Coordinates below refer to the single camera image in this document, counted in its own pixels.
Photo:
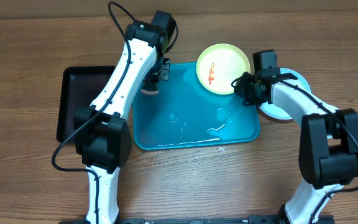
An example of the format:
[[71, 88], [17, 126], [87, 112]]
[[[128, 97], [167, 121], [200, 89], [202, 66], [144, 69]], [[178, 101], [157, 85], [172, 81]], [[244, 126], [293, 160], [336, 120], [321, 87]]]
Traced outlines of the light blue plate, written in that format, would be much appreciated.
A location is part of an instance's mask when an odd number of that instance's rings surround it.
[[[298, 72], [291, 70], [289, 68], [281, 68], [280, 69], [281, 74], [284, 73], [292, 73], [294, 76], [296, 76], [298, 79], [295, 80], [295, 83], [298, 84], [299, 87], [302, 89], [308, 91], [311, 93], [311, 88], [306, 81], [306, 79], [300, 75]], [[263, 103], [261, 106], [259, 106], [259, 109], [267, 116], [278, 119], [278, 120], [291, 120], [291, 117], [288, 113], [286, 113], [283, 109], [269, 103]]]

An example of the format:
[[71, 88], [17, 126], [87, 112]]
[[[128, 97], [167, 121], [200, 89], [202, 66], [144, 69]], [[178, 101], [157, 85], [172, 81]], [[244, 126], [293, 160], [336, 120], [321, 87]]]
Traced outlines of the pink cleaning sponge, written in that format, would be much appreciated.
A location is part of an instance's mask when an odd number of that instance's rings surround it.
[[147, 82], [143, 84], [140, 92], [145, 95], [157, 95], [159, 90], [156, 83]]

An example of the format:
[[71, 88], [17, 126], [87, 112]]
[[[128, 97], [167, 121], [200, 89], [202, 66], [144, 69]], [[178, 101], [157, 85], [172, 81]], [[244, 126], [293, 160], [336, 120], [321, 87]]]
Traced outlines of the yellow plate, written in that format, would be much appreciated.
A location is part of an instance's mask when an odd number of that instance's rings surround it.
[[200, 83], [218, 95], [234, 93], [231, 83], [244, 72], [250, 72], [247, 55], [231, 44], [215, 44], [198, 57], [196, 74]]

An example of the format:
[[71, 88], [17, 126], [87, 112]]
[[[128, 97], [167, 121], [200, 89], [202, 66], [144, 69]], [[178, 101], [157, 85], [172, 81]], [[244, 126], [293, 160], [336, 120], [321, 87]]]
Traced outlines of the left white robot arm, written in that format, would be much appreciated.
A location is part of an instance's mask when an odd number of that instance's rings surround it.
[[178, 27], [174, 19], [134, 20], [122, 33], [124, 48], [109, 81], [90, 106], [78, 108], [73, 118], [76, 152], [89, 177], [85, 223], [118, 220], [118, 176], [132, 148], [129, 110], [140, 88], [157, 92], [164, 55], [173, 47]]

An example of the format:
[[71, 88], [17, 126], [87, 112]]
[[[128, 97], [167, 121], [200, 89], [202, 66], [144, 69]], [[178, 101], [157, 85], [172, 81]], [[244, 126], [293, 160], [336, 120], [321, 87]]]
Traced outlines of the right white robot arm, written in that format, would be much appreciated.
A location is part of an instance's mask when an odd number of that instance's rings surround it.
[[358, 191], [358, 114], [339, 110], [299, 86], [292, 73], [251, 75], [232, 81], [244, 105], [273, 104], [300, 128], [298, 164], [303, 177], [280, 209], [282, 223], [318, 223], [324, 206], [339, 193]]

